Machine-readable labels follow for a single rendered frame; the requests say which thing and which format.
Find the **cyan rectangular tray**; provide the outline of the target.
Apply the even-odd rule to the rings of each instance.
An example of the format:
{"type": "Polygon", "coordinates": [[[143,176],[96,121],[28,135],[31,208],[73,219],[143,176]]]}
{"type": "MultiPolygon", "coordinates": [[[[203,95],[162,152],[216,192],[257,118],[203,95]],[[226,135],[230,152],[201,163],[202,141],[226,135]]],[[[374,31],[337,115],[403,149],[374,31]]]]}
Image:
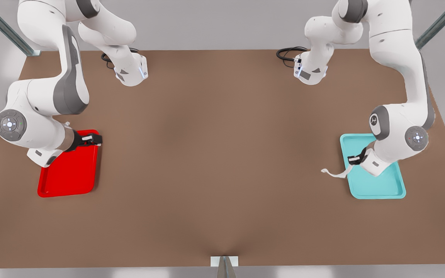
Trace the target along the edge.
{"type": "MultiPolygon", "coordinates": [[[[340,137],[345,167],[348,157],[356,156],[371,142],[373,134],[343,134],[340,137]]],[[[379,176],[373,176],[360,166],[354,166],[347,176],[348,186],[357,199],[402,199],[406,196],[399,164],[393,163],[379,176]]]]}

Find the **red rectangular tray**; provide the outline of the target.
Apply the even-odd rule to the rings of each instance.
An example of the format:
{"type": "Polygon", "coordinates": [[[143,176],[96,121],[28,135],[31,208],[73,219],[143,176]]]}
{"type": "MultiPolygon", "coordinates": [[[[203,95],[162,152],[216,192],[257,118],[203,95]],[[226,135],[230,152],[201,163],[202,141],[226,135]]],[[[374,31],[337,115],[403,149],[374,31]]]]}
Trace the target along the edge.
{"type": "Polygon", "coordinates": [[[47,168],[42,168],[39,197],[87,194],[95,185],[99,146],[80,146],[62,153],[47,168]]]}

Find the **silver frame post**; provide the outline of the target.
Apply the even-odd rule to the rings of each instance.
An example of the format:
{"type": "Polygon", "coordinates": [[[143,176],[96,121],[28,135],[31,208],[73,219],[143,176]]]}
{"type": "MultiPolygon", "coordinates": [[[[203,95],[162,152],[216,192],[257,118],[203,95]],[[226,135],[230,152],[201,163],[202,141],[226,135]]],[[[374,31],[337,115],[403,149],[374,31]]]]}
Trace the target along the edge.
{"type": "Polygon", "coordinates": [[[28,45],[24,39],[16,33],[16,31],[10,27],[1,17],[0,17],[0,32],[7,37],[20,51],[22,51],[26,56],[36,57],[41,54],[40,50],[33,49],[28,45]]]}
{"type": "Polygon", "coordinates": [[[418,50],[421,50],[440,30],[445,26],[445,11],[431,24],[431,26],[423,32],[423,34],[415,41],[418,50]]]}
{"type": "Polygon", "coordinates": [[[211,256],[211,267],[217,267],[217,278],[237,278],[234,267],[238,266],[238,256],[211,256]]]}

